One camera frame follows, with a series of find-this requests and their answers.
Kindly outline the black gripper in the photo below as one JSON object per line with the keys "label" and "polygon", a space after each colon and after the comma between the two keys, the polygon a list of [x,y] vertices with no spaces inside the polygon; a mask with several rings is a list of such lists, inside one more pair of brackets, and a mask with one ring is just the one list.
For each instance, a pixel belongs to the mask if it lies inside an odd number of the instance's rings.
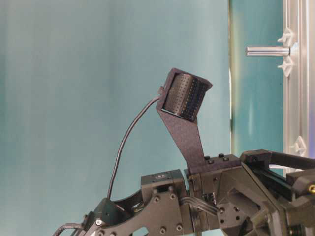
{"label": "black gripper", "polygon": [[[304,236],[315,234],[314,159],[269,150],[204,159],[206,171],[187,170],[186,234],[221,229],[228,236],[293,236],[295,226]],[[284,178],[272,164],[304,171]]]}

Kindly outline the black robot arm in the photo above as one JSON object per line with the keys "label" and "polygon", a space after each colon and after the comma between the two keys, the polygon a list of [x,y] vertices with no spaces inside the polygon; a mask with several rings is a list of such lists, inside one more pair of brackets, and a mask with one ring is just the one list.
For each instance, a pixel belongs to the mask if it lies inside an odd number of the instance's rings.
{"label": "black robot arm", "polygon": [[178,236],[221,229],[227,236],[312,236],[315,162],[269,150],[220,154],[209,171],[180,170],[141,177],[141,188],[121,200],[104,198],[81,223],[61,225],[75,236]]}

